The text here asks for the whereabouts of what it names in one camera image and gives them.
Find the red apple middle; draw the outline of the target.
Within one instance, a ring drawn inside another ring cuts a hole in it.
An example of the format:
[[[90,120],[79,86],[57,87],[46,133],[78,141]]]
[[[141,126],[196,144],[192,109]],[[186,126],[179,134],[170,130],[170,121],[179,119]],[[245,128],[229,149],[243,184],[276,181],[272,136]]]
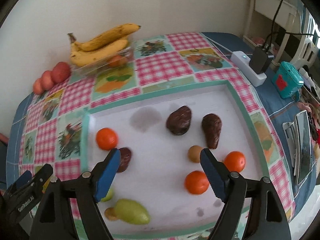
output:
[[[51,70],[45,71],[40,78],[40,82],[44,90],[46,91],[51,90],[55,85],[55,82],[52,79],[52,71]]]

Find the large orange tangerine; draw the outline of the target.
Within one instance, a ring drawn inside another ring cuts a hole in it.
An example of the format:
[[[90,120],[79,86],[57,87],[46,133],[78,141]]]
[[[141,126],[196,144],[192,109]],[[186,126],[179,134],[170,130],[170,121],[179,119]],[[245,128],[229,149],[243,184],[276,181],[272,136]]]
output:
[[[110,128],[102,128],[97,131],[95,140],[100,149],[110,151],[113,148],[116,148],[118,144],[118,135]]]

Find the small green guava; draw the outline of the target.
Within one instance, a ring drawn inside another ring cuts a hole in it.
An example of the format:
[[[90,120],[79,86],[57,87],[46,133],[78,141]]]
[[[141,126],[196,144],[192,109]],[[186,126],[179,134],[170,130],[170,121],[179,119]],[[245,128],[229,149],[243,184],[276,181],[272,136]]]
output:
[[[109,188],[107,194],[105,197],[101,198],[101,202],[108,202],[109,200],[111,200],[114,196],[114,189],[113,187]]]

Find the white power strip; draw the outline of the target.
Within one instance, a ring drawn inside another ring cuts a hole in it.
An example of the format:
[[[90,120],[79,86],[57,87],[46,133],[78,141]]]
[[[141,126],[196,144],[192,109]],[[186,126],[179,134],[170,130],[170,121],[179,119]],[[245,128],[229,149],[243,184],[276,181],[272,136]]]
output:
[[[262,85],[267,76],[266,74],[257,74],[250,66],[250,58],[243,51],[234,51],[231,55],[231,61],[242,71],[254,87]]]

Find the white tray teal rim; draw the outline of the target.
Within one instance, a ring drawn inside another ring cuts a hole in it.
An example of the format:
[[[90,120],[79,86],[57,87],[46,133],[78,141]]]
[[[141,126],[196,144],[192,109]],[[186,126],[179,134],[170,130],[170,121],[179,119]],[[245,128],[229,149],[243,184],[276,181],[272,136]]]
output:
[[[190,128],[184,135],[173,135],[166,128],[169,115],[182,106],[191,109]],[[153,239],[183,236],[212,228],[223,204],[211,189],[189,194],[185,177],[201,165],[188,160],[191,146],[206,146],[201,128],[203,117],[214,113],[222,128],[213,150],[217,160],[232,151],[242,152],[246,166],[242,176],[258,180],[268,176],[268,167],[253,122],[236,90],[226,80],[194,83],[119,100],[88,111],[82,121],[80,152],[87,157],[83,170],[103,161],[107,152],[96,143],[97,131],[110,128],[118,135],[118,147],[128,147],[132,158],[126,171],[115,176],[112,200],[100,203],[104,212],[119,199],[132,199],[150,214],[146,225],[121,220],[107,221],[117,239]]]

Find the black power adapter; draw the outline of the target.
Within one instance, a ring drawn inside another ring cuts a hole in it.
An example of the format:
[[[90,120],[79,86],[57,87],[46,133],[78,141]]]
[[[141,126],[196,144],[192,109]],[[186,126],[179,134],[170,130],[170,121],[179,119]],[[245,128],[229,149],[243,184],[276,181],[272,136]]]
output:
[[[262,47],[255,47],[249,66],[256,74],[261,74],[266,72],[273,58],[272,53],[264,51]]]

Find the lower yellow banana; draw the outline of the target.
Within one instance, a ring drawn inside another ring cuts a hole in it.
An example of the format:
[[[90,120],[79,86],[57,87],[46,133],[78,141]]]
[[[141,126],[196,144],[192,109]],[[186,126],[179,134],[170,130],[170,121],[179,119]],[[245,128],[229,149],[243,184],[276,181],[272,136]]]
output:
[[[93,51],[83,51],[81,50],[75,42],[71,43],[71,63],[83,67],[93,62],[110,58],[121,50],[125,49],[129,41],[127,39],[120,39],[104,46],[103,48],[93,50]]]

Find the upper yellow banana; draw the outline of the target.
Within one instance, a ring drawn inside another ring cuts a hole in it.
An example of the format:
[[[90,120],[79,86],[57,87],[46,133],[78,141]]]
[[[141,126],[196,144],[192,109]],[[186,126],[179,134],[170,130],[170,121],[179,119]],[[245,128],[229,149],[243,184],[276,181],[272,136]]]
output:
[[[94,51],[108,45],[116,40],[124,38],[127,35],[137,32],[141,28],[140,25],[134,23],[126,23],[109,29],[98,36],[86,42],[78,42],[73,33],[68,33],[71,43],[75,44],[83,51]]]

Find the small tan longan fruit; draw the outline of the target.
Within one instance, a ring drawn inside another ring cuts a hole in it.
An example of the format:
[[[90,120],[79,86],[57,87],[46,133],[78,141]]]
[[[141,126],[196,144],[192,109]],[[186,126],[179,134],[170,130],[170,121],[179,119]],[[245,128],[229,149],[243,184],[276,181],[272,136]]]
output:
[[[200,163],[200,153],[203,148],[199,145],[193,145],[188,150],[188,159],[193,163]]]

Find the small orange tangerine lower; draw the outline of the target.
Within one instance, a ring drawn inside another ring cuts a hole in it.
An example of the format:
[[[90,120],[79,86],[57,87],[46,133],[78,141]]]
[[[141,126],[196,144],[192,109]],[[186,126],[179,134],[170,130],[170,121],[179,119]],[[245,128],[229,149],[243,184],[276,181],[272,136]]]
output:
[[[184,187],[190,194],[203,194],[208,190],[210,183],[202,171],[189,173],[184,180]]]

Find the large green guava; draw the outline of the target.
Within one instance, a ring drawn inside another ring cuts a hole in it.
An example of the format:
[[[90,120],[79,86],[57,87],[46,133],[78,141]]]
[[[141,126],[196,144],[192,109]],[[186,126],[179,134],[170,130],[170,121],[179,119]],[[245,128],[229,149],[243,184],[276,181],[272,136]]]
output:
[[[114,206],[114,211],[118,219],[133,225],[149,224],[151,220],[147,209],[131,199],[119,199]]]

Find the red apple far left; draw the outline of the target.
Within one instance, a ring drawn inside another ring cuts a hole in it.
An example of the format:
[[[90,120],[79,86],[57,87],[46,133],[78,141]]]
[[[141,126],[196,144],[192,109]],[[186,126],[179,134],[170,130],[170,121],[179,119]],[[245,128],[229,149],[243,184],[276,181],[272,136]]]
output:
[[[33,84],[33,93],[36,95],[41,95],[44,92],[44,89],[41,85],[41,79],[38,78],[35,80]]]

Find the yellow banana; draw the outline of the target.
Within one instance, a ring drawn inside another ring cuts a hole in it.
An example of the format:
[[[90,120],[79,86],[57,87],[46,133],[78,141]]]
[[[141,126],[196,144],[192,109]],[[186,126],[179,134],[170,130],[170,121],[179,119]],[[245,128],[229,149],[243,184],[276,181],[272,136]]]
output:
[[[116,40],[124,38],[127,35],[137,32],[141,28],[140,25],[134,23],[126,23],[109,29],[98,36],[86,42],[78,42],[73,33],[68,33],[71,43],[75,44],[83,51],[94,51],[108,45]]]
[[[129,41],[127,39],[120,39],[104,46],[103,48],[93,50],[93,51],[83,51],[81,50],[75,42],[71,43],[71,63],[83,67],[93,62],[110,58],[121,50],[125,49]]]

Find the brown salak in tray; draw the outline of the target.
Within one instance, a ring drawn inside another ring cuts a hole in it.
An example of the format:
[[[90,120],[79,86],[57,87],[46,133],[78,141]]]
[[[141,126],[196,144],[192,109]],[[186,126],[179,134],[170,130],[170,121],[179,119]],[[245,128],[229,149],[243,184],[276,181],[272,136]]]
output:
[[[188,106],[182,106],[169,115],[166,128],[173,135],[184,135],[190,128],[191,117],[191,109]]]

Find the small orange tangerine right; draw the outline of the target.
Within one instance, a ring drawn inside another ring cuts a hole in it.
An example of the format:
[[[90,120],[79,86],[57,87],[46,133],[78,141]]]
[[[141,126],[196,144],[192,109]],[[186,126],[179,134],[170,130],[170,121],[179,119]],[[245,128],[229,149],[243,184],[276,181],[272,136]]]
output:
[[[223,163],[230,172],[242,172],[246,166],[246,158],[242,152],[232,151],[227,154]]]

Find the black smartphone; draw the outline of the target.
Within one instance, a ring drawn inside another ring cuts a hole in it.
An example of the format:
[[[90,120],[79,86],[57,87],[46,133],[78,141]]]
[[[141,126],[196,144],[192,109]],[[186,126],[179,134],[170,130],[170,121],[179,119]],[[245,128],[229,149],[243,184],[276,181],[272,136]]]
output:
[[[311,134],[306,110],[295,116],[294,127],[296,132],[296,183],[301,184],[311,171]]]

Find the small tan fruit by guava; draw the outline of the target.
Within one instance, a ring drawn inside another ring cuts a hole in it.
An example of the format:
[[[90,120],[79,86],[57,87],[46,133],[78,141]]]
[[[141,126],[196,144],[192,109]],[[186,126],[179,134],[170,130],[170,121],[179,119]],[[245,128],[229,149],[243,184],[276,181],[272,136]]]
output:
[[[116,221],[118,220],[118,217],[116,215],[115,209],[113,207],[109,207],[105,210],[104,212],[105,217],[109,220],[109,221]]]

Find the white shelf unit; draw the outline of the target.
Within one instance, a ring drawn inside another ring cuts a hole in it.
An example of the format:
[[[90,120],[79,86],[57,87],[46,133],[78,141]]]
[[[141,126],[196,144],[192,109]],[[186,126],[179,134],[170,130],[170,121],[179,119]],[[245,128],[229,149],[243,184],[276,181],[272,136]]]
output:
[[[311,67],[319,53],[319,27],[305,5],[300,0],[250,0],[249,15],[244,29],[243,39],[253,46],[258,44],[249,38],[253,12],[257,12],[272,21],[272,34],[266,38],[265,48],[270,50],[276,36],[275,27],[285,30],[278,52],[271,61],[273,67],[280,64],[280,59],[289,44],[290,36],[299,36],[299,44],[290,62],[296,69]]]

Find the clear plastic fruit container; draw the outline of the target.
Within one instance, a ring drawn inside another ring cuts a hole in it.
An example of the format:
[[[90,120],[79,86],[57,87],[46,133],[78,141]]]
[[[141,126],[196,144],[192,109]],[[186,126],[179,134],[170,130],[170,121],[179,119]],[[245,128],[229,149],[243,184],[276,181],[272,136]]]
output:
[[[91,64],[87,64],[83,67],[78,67],[76,65],[71,66],[72,74],[79,76],[92,76],[98,75],[103,71],[122,67],[125,64],[133,60],[133,48],[132,46],[127,46],[123,50],[117,52],[111,57],[106,57],[95,61]]]

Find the brown salak fruit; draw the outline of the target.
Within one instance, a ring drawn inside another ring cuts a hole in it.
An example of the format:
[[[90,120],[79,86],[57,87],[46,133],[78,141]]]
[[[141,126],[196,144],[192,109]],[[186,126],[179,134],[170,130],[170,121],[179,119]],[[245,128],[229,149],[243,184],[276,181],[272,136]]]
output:
[[[132,157],[132,151],[128,147],[119,149],[120,151],[120,164],[117,173],[121,173],[127,170]]]
[[[207,147],[216,149],[220,139],[222,121],[216,114],[210,113],[203,117],[201,127],[204,132]]]

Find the small orange tangerine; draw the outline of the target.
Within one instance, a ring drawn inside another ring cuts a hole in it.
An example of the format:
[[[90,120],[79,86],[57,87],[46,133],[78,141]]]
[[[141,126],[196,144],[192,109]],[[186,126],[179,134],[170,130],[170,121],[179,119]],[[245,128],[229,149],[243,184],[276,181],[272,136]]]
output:
[[[232,151],[227,154],[223,163],[230,172],[242,172],[246,166],[246,158],[242,152]]]
[[[184,180],[184,187],[190,194],[203,194],[208,190],[210,183],[202,171],[189,173]]]

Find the red apple near bananas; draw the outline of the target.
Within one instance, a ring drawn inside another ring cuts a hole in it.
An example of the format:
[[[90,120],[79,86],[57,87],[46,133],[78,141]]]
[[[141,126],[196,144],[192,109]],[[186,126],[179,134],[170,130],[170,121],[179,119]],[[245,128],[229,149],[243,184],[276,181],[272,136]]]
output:
[[[53,68],[51,77],[55,83],[62,83],[67,80],[71,75],[70,65],[66,62],[58,62]]]

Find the pink checkered fruit tablecloth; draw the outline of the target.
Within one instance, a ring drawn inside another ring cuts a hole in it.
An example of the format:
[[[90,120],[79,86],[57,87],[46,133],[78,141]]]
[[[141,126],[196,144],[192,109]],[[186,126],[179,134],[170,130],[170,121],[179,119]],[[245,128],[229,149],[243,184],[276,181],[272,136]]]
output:
[[[104,212],[126,198],[150,214],[148,224],[107,221],[116,239],[186,239],[206,236],[223,208],[211,189],[200,195],[184,187],[200,164],[187,158],[193,145],[206,147],[202,118],[222,121],[213,155],[246,157],[242,176],[270,178],[288,219],[295,201],[287,159],[263,98],[240,69],[206,35],[178,33],[132,42],[129,55],[110,67],[76,69],[44,95],[29,96],[21,129],[19,172],[44,164],[60,180],[75,179],[107,156],[97,131],[107,127],[132,159],[113,180],[114,197]]]

